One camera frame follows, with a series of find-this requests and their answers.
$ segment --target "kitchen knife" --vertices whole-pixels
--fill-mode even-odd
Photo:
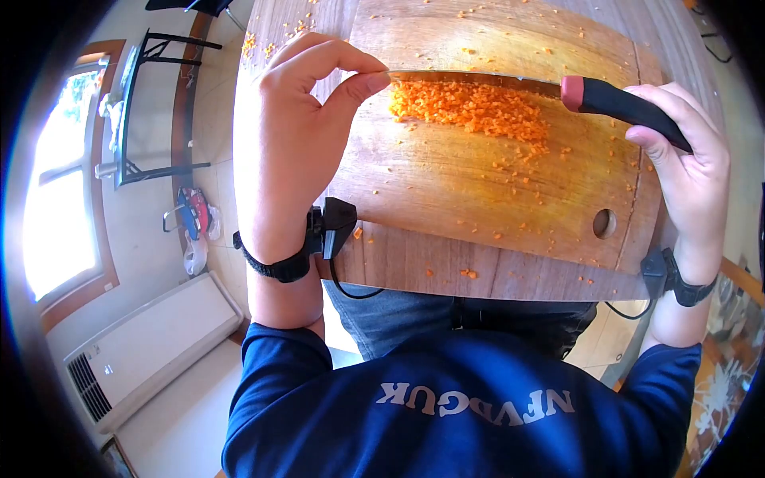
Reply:
[[[677,124],[658,106],[638,96],[594,78],[564,76],[560,85],[550,81],[500,73],[454,70],[391,70],[394,81],[444,81],[480,83],[503,88],[521,89],[560,98],[572,112],[597,113],[655,129],[678,148],[692,152],[691,145]]]
[[[677,123],[661,108],[610,83],[582,76],[564,76],[561,80],[561,101],[572,112],[607,115],[631,125],[655,129],[672,145],[692,152]]]

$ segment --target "person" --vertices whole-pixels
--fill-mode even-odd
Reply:
[[[335,68],[356,74],[321,105],[310,92]],[[357,107],[389,84],[387,70],[346,42],[310,33],[238,86],[236,204],[242,244],[258,262],[301,249],[306,211],[338,168]],[[693,148],[678,155],[643,126],[626,134],[659,175],[682,280],[709,285],[727,211],[724,142],[677,84],[627,90],[664,110]],[[252,323],[222,456],[231,478],[671,476],[680,463],[709,297],[692,307],[673,291],[659,298],[640,357],[614,392],[560,360],[566,337],[454,330],[452,298],[394,291],[351,301],[327,288],[366,359],[333,370],[315,264],[289,283],[248,268],[247,285]],[[591,305],[566,307],[552,315],[568,332],[594,316]]]

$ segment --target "navy blue shirt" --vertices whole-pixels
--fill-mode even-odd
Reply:
[[[240,476],[671,476],[701,345],[657,345],[619,393],[507,333],[445,330],[332,370],[307,329],[252,324],[223,470]]]

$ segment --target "wooden cutting board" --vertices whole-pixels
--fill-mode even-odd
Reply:
[[[578,74],[619,87],[661,79],[656,59],[628,38],[539,2],[479,8],[457,0],[360,0],[350,43],[391,70],[474,67],[554,82]],[[550,153],[524,164],[514,155],[518,146],[526,148],[522,143],[456,125],[397,123],[389,101],[383,92],[361,106],[328,190],[355,204],[360,219],[640,270],[661,194],[647,159],[623,139],[628,124],[570,113],[557,99],[540,99],[542,119],[550,124]],[[571,149],[565,160],[562,148]],[[501,158],[508,164],[504,171],[493,166]],[[599,213],[610,219],[605,232],[597,226],[600,237],[594,232]]]

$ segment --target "red knife bolster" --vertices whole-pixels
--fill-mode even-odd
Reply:
[[[577,113],[584,98],[584,78],[568,75],[561,79],[561,101],[568,111]]]

